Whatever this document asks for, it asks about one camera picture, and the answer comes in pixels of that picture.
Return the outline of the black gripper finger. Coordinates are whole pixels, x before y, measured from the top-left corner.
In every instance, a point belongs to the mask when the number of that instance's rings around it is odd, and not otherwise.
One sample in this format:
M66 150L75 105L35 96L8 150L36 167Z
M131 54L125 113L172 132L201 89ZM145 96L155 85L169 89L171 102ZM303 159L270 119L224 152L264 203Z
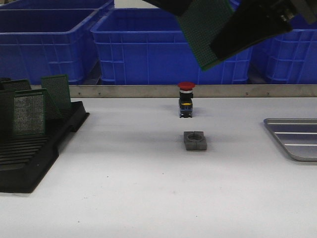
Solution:
M182 16L194 4L195 0L144 0L144 2L175 16Z

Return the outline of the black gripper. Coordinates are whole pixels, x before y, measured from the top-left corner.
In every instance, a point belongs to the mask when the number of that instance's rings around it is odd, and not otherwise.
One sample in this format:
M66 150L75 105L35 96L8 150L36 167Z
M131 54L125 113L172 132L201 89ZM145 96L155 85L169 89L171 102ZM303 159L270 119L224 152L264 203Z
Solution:
M210 43L223 61L268 38L290 32L289 23L300 15L308 24L317 21L316 0L243 0Z

